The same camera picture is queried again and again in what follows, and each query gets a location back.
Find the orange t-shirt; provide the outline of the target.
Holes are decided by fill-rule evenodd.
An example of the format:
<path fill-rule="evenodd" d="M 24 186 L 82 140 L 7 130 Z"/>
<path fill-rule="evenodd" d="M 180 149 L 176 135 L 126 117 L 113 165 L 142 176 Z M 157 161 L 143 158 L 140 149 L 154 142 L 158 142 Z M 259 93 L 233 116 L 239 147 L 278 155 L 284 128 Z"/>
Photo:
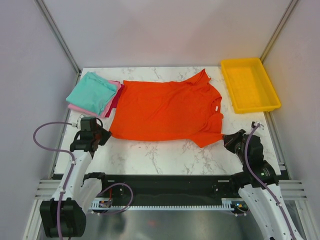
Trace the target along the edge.
<path fill-rule="evenodd" d="M 223 139 L 224 116 L 210 80 L 204 69 L 184 81 L 125 80 L 109 130 L 122 140 L 214 144 Z"/>

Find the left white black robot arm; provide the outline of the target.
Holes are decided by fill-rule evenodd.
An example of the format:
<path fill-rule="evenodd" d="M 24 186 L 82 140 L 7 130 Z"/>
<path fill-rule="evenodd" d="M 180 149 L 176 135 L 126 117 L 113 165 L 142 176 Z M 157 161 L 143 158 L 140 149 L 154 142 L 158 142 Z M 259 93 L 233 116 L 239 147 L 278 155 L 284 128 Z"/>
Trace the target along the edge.
<path fill-rule="evenodd" d="M 48 238 L 75 238 L 84 234 L 86 213 L 96 196 L 104 197 L 110 185 L 105 174 L 86 170 L 98 147 L 104 146 L 111 132 L 103 128 L 96 117 L 83 117 L 69 149 L 70 155 L 65 173 L 49 200 L 41 203 L 39 211 L 45 235 Z"/>

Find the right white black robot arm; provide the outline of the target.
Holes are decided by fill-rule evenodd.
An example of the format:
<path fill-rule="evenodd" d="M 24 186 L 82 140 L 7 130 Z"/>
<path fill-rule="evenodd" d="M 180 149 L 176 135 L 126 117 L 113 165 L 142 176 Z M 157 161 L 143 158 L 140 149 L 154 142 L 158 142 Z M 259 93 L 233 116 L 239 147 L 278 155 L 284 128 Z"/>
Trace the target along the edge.
<path fill-rule="evenodd" d="M 230 177 L 229 191 L 248 206 L 265 240 L 301 240 L 285 205 L 278 177 L 264 159 L 259 136 L 241 129 L 225 134 L 224 148 L 237 155 L 242 171 Z"/>

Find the pink folded t-shirt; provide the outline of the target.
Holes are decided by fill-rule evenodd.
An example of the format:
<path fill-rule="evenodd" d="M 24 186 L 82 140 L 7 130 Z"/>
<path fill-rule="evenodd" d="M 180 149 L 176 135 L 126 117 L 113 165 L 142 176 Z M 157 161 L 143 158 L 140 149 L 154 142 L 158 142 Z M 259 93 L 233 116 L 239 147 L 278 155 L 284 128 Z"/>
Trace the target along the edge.
<path fill-rule="evenodd" d="M 116 86 L 116 92 L 115 92 L 115 95 L 116 95 L 117 91 L 120 89 L 122 83 L 120 83 L 119 81 L 114 81 L 114 80 L 107 80 L 107 82 Z M 83 108 L 80 108 L 80 107 L 78 107 L 76 105 L 73 105 L 71 103 L 67 107 L 70 110 L 74 110 L 74 111 L 80 112 L 82 114 L 86 114 L 86 115 L 93 116 L 93 117 L 105 118 L 105 115 L 106 115 L 108 109 L 110 108 L 111 103 L 112 103 L 113 98 L 115 97 L 115 95 L 107 102 L 104 110 L 102 111 L 102 113 L 100 115 L 97 115 L 97 114 L 95 114 L 95 113 L 93 113 L 91 111 L 88 111 L 88 110 L 85 110 Z"/>

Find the crimson folded t-shirt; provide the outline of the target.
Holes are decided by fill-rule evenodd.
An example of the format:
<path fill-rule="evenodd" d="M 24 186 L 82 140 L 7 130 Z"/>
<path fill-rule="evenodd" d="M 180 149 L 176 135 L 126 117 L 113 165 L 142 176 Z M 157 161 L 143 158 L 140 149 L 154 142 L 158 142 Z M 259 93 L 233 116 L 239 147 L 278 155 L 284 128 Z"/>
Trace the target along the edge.
<path fill-rule="evenodd" d="M 117 107 L 118 101 L 119 101 L 119 99 L 120 99 L 120 97 L 121 97 L 121 94 L 122 94 L 123 89 L 124 89 L 124 85 L 121 84 L 121 85 L 120 85 L 120 89 L 117 91 L 115 97 L 113 98 L 113 100 L 112 100 L 112 102 L 111 102 L 111 105 L 110 105 L 108 111 L 107 111 L 106 114 L 105 114 L 105 117 L 106 117 L 106 118 L 108 118 L 108 117 L 110 116 L 112 109 L 115 109 L 115 108 Z"/>

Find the teal folded t-shirt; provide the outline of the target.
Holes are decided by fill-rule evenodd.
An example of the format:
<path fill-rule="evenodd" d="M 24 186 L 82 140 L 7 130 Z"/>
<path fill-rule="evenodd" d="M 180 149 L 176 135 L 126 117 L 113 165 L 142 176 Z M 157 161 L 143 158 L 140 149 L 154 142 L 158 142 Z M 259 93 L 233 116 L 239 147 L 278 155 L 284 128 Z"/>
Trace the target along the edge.
<path fill-rule="evenodd" d="M 116 86 L 94 72 L 87 72 L 71 91 L 66 101 L 100 115 L 116 94 Z"/>

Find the yellow plastic tray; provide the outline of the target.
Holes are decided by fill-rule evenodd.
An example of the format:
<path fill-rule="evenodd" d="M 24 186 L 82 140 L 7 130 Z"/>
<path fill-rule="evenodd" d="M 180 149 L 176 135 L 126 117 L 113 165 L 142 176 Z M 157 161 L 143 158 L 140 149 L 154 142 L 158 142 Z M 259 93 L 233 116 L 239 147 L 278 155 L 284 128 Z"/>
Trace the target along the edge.
<path fill-rule="evenodd" d="M 220 65 L 235 113 L 271 112 L 281 107 L 259 58 L 224 59 Z"/>

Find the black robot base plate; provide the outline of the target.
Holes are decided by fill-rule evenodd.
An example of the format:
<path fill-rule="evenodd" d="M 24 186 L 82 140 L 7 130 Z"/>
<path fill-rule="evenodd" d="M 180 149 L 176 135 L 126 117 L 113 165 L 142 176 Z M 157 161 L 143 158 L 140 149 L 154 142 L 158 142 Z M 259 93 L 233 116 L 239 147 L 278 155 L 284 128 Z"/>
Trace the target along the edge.
<path fill-rule="evenodd" d="M 195 205 L 220 204 L 222 199 L 240 196 L 229 175 L 111 175 L 88 173 L 84 179 L 102 182 L 100 197 L 111 197 L 116 204 Z"/>

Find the aluminium extrusion rail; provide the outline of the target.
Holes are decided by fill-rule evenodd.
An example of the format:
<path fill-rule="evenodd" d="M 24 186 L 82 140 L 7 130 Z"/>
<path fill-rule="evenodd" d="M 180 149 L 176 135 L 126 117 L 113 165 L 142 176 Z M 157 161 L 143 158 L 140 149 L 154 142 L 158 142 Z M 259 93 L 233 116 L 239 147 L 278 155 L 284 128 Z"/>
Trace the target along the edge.
<path fill-rule="evenodd" d="M 37 200 L 50 200 L 52 195 L 56 192 L 60 186 L 61 180 L 56 179 L 43 179 L 40 180 L 35 193 L 35 199 Z"/>

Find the left aluminium frame post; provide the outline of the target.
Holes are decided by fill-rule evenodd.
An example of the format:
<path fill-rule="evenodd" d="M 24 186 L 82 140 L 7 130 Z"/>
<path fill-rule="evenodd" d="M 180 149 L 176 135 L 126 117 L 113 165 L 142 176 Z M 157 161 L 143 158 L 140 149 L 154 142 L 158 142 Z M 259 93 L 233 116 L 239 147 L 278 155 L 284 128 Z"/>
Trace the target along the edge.
<path fill-rule="evenodd" d="M 54 37 L 56 38 L 59 46 L 61 47 L 62 51 L 64 52 L 69 63 L 71 64 L 73 70 L 79 76 L 82 71 L 81 71 L 78 63 L 76 62 L 72 52 L 70 51 L 70 48 L 68 47 L 67 42 L 65 41 L 61 31 L 59 30 L 58 25 L 56 24 L 52 14 L 50 13 L 47 5 L 45 4 L 45 1 L 44 0 L 35 0 L 34 2 L 37 5 L 38 9 L 40 10 L 41 14 L 43 15 L 46 23 L 48 24 L 51 32 L 53 33 Z"/>

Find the aluminium frame post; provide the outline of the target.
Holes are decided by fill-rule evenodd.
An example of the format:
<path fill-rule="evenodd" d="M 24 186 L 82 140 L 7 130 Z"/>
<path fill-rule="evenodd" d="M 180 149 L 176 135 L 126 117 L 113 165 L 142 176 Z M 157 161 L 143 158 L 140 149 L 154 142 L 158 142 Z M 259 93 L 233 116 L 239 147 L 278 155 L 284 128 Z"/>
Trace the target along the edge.
<path fill-rule="evenodd" d="M 290 0 L 287 8 L 285 9 L 282 17 L 280 18 L 275 30 L 273 31 L 268 43 L 266 44 L 261 56 L 260 56 L 260 61 L 262 63 L 265 62 L 267 59 L 269 53 L 271 52 L 273 46 L 275 45 L 277 39 L 281 35 L 283 29 L 285 28 L 287 22 L 289 21 L 291 15 L 295 11 L 297 5 L 299 4 L 300 0 Z"/>
<path fill-rule="evenodd" d="M 73 70 L 79 76 L 82 71 L 81 71 L 78 63 L 76 62 L 72 52 L 70 51 L 70 48 L 68 47 L 67 42 L 65 41 L 61 31 L 59 30 L 58 25 L 56 24 L 52 14 L 50 13 L 47 5 L 45 4 L 45 1 L 44 0 L 35 0 L 34 2 L 37 5 L 38 9 L 40 10 L 41 14 L 43 15 L 46 23 L 48 24 L 51 32 L 53 33 L 54 37 L 56 38 L 59 46 L 61 47 L 62 51 L 64 52 L 69 63 L 71 64 Z"/>

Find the right aluminium frame post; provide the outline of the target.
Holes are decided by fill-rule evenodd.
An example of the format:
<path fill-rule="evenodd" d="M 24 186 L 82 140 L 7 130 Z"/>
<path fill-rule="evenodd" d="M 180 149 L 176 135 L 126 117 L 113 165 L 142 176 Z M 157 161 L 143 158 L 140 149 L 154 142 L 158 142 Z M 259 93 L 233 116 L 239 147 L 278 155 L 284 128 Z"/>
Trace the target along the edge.
<path fill-rule="evenodd" d="M 289 21 L 291 15 L 295 11 L 297 5 L 299 4 L 300 0 L 290 0 L 287 8 L 285 9 L 282 17 L 280 18 L 275 30 L 273 31 L 268 43 L 266 44 L 261 56 L 260 56 L 260 61 L 262 63 L 265 62 L 267 59 L 269 53 L 271 52 L 273 46 L 275 45 L 277 39 L 281 35 L 283 29 L 285 28 L 287 22 Z"/>

